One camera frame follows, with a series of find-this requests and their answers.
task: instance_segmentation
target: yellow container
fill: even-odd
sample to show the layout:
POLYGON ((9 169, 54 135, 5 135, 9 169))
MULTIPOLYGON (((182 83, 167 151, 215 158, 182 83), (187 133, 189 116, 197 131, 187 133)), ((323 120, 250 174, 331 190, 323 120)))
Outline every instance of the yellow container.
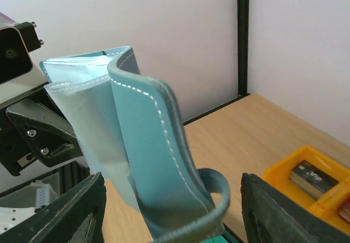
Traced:
POLYGON ((310 146, 303 146, 276 165, 267 169, 263 180, 297 204, 350 235, 350 224, 337 214, 340 205, 350 197, 350 170, 310 146), (303 160, 321 169, 339 183, 317 201, 294 184, 289 176, 303 160))

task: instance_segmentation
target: wooden table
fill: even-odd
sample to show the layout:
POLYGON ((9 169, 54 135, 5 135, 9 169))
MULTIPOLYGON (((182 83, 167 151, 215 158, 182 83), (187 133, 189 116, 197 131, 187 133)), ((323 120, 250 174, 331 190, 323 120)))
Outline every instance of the wooden table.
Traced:
MULTIPOLYGON (((197 168, 220 171, 229 181, 231 205, 224 223, 247 242, 241 214, 242 173, 264 171, 303 145, 350 168, 350 147, 254 94, 211 113, 185 131, 197 168)), ((107 181, 105 243, 150 241, 141 214, 127 206, 107 181)))

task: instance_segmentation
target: white stitching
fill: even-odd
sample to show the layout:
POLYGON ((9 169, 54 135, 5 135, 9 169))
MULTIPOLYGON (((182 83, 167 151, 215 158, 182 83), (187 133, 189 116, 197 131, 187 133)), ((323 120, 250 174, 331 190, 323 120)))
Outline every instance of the white stitching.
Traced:
POLYGON ((114 55, 114 54, 120 54, 120 53, 122 53, 122 51, 118 51, 118 52, 116 52, 116 53, 107 53, 106 56, 114 55))
POLYGON ((129 58, 132 57, 133 55, 134 55, 134 52, 132 52, 132 54, 130 54, 128 57, 126 57, 125 60, 123 60, 123 61, 121 62, 121 64, 119 65, 119 69, 121 69, 121 67, 123 66, 124 62, 126 62, 127 59, 129 59, 129 58))
POLYGON ((193 195, 193 197, 194 197, 195 199, 197 199, 197 200, 202 204, 202 206, 205 208, 206 212, 209 213, 209 211, 208 211, 207 207, 205 206, 205 204, 195 195, 195 193, 192 191, 192 189, 191 189, 191 188, 189 187, 189 185, 187 184, 187 182, 186 182, 186 180, 185 180, 185 178, 184 178, 182 172, 180 171, 180 166, 178 165, 178 163, 177 163, 177 161, 176 161, 176 158, 175 158, 175 156, 174 156, 174 151, 173 151, 173 149, 172 149, 172 147, 171 147, 170 140, 169 140, 169 137, 168 137, 168 131, 165 129, 165 121, 164 121, 164 119, 163 119, 162 112, 160 111, 160 109, 159 109, 159 107, 158 107, 158 102, 157 102, 157 100, 154 99, 154 97, 153 97, 151 94, 149 94, 148 92, 142 91, 142 90, 137 89, 137 88, 135 88, 135 87, 132 87, 132 86, 130 86, 130 85, 126 85, 126 84, 123 84, 123 83, 119 83, 119 82, 117 82, 116 80, 113 80, 113 79, 110 79, 110 80, 111 80, 113 83, 117 84, 117 85, 123 86, 123 87, 125 87, 125 88, 130 88, 130 89, 132 89, 132 90, 135 90, 135 91, 137 91, 137 92, 140 92, 140 93, 142 93, 143 95, 148 96, 148 97, 154 102, 154 106, 155 106, 155 108, 156 108, 157 111, 158 111, 158 115, 159 115, 159 118, 160 118, 160 121, 161 121, 161 124, 162 124, 162 127, 163 127, 163 131, 164 131, 164 136, 165 136, 165 139, 166 139, 168 148, 169 148, 169 150, 170 150, 171 156, 172 156, 172 158, 173 158, 173 161, 174 161, 174 163, 175 163, 175 166, 176 166, 176 168, 177 168, 177 171, 179 172, 180 177, 181 177, 182 180, 184 181, 186 187, 188 188, 188 190, 190 191, 190 193, 193 195))
POLYGON ((70 83, 52 84, 52 85, 50 85, 50 88, 54 88, 54 87, 58 87, 58 86, 62 86, 62 85, 67 85, 67 84, 70 84, 70 83))
POLYGON ((73 89, 79 89, 79 88, 82 88, 84 86, 88 86, 90 84, 94 84, 94 83, 97 83, 99 80, 103 80, 103 79, 106 79, 106 78, 109 78, 109 75, 105 75, 105 76, 101 76, 101 77, 98 77, 97 79, 95 80, 91 80, 87 83, 83 83, 83 84, 78 84, 78 85, 73 85, 72 87, 66 87, 64 89, 59 89, 59 90, 56 90, 55 92, 62 92, 62 91, 69 91, 69 90, 73 90, 73 89))
MULTIPOLYGON (((258 223, 258 220, 257 220, 257 218, 256 218, 254 213, 253 213, 253 215, 254 215, 254 218, 255 218, 255 222, 258 223)), ((263 243, 263 239, 261 238, 260 227, 258 225, 257 225, 257 227, 258 227, 258 235, 259 235, 260 243, 263 243)))
MULTIPOLYGON (((204 173, 203 176, 206 176, 206 177, 209 176, 209 177, 212 177, 212 178, 214 178, 214 179, 216 179, 216 180, 221 181, 221 179, 219 179, 217 176, 211 175, 210 173, 204 173)), ((194 221, 190 222, 189 224, 187 224, 187 225, 185 225, 185 226, 183 226, 183 227, 181 227, 181 228, 179 228, 179 229, 176 229, 176 230, 171 231, 171 232, 170 232, 170 235, 174 235, 174 234, 178 233, 180 230, 183 230, 183 229, 186 228, 186 227, 190 227, 190 226, 194 225, 195 223, 198 223, 199 220, 202 219, 202 218, 203 218, 203 217, 200 217, 199 219, 194 220, 194 221)), ((202 229, 202 228, 203 228, 203 227, 198 227, 197 229, 193 230, 192 232, 195 232, 195 231, 200 230, 200 229, 202 229)), ((214 232, 212 232, 211 234, 209 234, 209 235, 206 236, 205 240, 208 239, 208 238, 212 238, 212 237, 215 236, 215 234, 217 234, 218 232, 219 232, 219 225, 216 226, 214 232)), ((176 238, 177 238, 177 239, 180 239, 180 238, 183 238, 183 237, 188 236, 188 235, 189 235, 189 234, 181 234, 180 236, 176 236, 176 238)))

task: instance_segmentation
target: teal object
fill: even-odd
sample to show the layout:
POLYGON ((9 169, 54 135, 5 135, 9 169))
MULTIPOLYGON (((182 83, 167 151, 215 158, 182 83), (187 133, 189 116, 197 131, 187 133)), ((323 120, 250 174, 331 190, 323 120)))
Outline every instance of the teal object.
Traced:
POLYGON ((55 60, 40 64, 51 82, 46 90, 72 124, 91 169, 140 210, 155 243, 222 234, 228 182, 217 171, 196 170, 170 87, 140 75, 131 47, 85 57, 91 55, 113 56, 105 73, 88 64, 61 65, 65 70, 55 60), (62 73, 67 81, 57 81, 62 73), (86 80, 92 74, 100 76, 86 80), (222 194, 217 206, 210 193, 222 194))
MULTIPOLYGON (((202 243, 228 243, 228 241, 223 236, 217 236, 216 238, 202 241, 202 243)), ((238 243, 238 241, 230 241, 229 243, 238 243)))

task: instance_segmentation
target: bolt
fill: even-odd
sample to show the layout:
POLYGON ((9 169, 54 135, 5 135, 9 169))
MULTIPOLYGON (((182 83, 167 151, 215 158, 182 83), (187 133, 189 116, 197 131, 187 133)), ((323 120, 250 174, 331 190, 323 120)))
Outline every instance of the bolt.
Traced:
POLYGON ((29 137, 33 138, 35 135, 37 135, 37 130, 29 130, 27 134, 29 137))
POLYGON ((47 147, 45 147, 45 148, 41 149, 40 152, 42 155, 48 155, 50 150, 47 147))
POLYGON ((26 155, 27 161, 31 161, 31 160, 33 160, 33 158, 34 158, 34 156, 32 154, 27 154, 26 155))

